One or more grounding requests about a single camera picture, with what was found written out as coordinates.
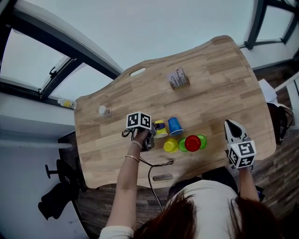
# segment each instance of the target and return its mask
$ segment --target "white shirt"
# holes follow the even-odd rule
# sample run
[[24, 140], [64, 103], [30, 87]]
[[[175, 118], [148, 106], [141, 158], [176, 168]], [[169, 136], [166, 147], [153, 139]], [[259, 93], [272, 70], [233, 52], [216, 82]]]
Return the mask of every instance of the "white shirt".
[[[230, 187], [209, 180], [200, 180], [184, 187], [185, 196], [193, 195], [196, 206], [198, 239], [229, 239], [231, 217], [229, 205], [237, 197]], [[100, 239], [128, 239], [133, 236], [131, 228], [125, 226], [105, 227]]]

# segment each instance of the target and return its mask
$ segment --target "red cup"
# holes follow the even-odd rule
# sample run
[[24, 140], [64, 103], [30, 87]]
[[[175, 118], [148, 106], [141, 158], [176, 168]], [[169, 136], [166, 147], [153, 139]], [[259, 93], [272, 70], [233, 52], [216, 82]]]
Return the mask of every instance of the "red cup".
[[195, 152], [199, 150], [200, 146], [200, 139], [196, 135], [190, 135], [185, 140], [185, 147], [190, 152]]

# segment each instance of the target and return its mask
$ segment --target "yellow cup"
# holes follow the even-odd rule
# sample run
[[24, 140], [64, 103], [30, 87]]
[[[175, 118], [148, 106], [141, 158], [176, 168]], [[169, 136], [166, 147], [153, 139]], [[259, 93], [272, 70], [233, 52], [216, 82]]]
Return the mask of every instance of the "yellow cup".
[[168, 153], [174, 153], [178, 149], [178, 142], [175, 139], [168, 139], [163, 146], [164, 150]]
[[[155, 121], [155, 124], [161, 124], [161, 123], [164, 123], [163, 120]], [[167, 134], [166, 127], [165, 127], [165, 128], [157, 130], [157, 134], [155, 135], [155, 138], [163, 138], [163, 137], [166, 137], [167, 135], [168, 134]]]

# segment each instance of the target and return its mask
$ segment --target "floor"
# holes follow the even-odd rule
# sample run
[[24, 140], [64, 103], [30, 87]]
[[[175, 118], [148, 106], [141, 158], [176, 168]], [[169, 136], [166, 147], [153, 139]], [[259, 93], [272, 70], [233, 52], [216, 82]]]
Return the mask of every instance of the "floor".
[[[278, 66], [256, 70], [258, 80], [266, 79], [272, 87], [277, 87], [298, 71], [298, 66], [285, 63]], [[291, 107], [286, 89], [278, 93], [278, 101]], [[79, 167], [78, 149], [75, 133], [61, 138], [59, 142], [71, 142], [74, 147], [60, 151], [64, 159], [72, 167]], [[263, 202], [270, 207], [278, 218], [288, 214], [296, 203], [299, 203], [299, 131], [288, 131], [283, 144], [267, 160], [256, 165], [253, 177], [257, 186], [264, 188]], [[238, 171], [229, 169], [236, 181]], [[85, 226], [91, 239], [98, 238], [101, 229], [108, 220], [116, 184], [109, 184], [96, 189], [87, 189], [80, 192], [78, 200], [73, 202], [81, 215], [82, 224]], [[157, 189], [155, 192], [165, 205], [169, 188]], [[138, 187], [137, 192], [137, 220], [147, 221], [160, 212], [158, 203], [151, 190]]]

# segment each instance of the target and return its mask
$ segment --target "table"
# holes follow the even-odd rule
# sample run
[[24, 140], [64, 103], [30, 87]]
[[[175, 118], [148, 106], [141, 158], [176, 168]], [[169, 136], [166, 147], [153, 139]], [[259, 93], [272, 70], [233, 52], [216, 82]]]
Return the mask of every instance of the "table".
[[[130, 76], [141, 68], [145, 71]], [[183, 68], [190, 85], [172, 90], [167, 74]], [[224, 120], [244, 125], [255, 141], [256, 160], [275, 152], [276, 144], [271, 117], [258, 81], [247, 60], [229, 36], [218, 36], [191, 50], [141, 62], [124, 71], [103, 89], [80, 97], [75, 109], [78, 152], [86, 185], [97, 188], [116, 183], [130, 145], [122, 138], [126, 115], [141, 111], [153, 121], [177, 117], [183, 134], [203, 134], [207, 147], [196, 152], [167, 153], [166, 139], [155, 139], [156, 146], [141, 156], [151, 164], [174, 164], [153, 168], [151, 177], [172, 174], [173, 179], [152, 181], [154, 188], [170, 187], [175, 182], [228, 165]], [[99, 106], [112, 109], [100, 116]], [[138, 185], [149, 187], [149, 166], [140, 163]]]

